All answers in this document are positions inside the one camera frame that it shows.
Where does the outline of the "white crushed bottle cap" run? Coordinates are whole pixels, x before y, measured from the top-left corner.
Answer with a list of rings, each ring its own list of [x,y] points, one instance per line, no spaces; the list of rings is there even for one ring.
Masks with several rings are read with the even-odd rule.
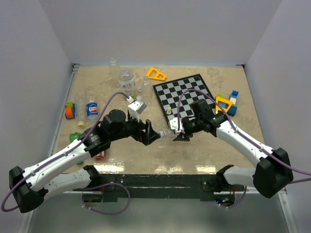
[[[160,131],[159,135],[161,138],[165,138],[166,137],[166,132],[165,131]]]

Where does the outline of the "grapefruit tea bottle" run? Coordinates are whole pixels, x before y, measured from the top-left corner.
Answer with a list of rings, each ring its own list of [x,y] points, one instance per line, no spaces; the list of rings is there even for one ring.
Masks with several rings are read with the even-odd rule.
[[[119,84],[123,93],[134,99],[136,98],[135,76],[132,71],[122,68],[119,76]]]

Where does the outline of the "clear Pocari bottle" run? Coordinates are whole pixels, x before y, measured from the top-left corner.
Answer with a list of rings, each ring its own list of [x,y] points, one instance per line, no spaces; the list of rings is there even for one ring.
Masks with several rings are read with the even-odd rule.
[[[115,57],[111,57],[109,60],[109,72],[111,79],[115,86],[119,83],[119,74],[120,74],[121,66],[118,63]]]

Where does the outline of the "clear slim bottle white cap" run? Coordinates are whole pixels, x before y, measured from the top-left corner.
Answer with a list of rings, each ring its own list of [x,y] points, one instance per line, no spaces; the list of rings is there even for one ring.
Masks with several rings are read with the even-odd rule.
[[[150,105],[151,100],[152,100],[152,96],[153,96],[153,85],[151,83],[150,78],[148,76],[145,76],[143,78],[143,83],[142,83],[142,87],[141,87],[142,101],[146,105]]]

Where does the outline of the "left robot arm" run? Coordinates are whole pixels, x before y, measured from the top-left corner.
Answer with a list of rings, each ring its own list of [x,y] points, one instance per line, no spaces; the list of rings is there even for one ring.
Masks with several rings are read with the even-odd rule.
[[[111,142],[132,137],[149,145],[161,137],[154,131],[150,120],[143,123],[121,110],[112,110],[95,128],[85,130],[67,147],[28,168],[16,166],[9,171],[9,187],[21,213],[40,206],[45,200],[73,189],[96,190],[101,179],[93,166],[76,173],[63,174],[65,170],[107,150]]]

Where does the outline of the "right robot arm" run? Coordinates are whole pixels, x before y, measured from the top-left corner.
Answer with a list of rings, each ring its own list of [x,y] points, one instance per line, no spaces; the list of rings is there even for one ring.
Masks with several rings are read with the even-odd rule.
[[[233,185],[250,186],[266,198],[271,198],[294,179],[288,168],[288,153],[279,148],[269,147],[250,137],[239,129],[223,113],[215,114],[205,100],[197,100],[190,105],[194,118],[173,118],[170,128],[178,136],[177,141],[189,141],[194,133],[204,131],[225,141],[241,153],[252,168],[227,165],[216,173],[215,190],[227,191]]]

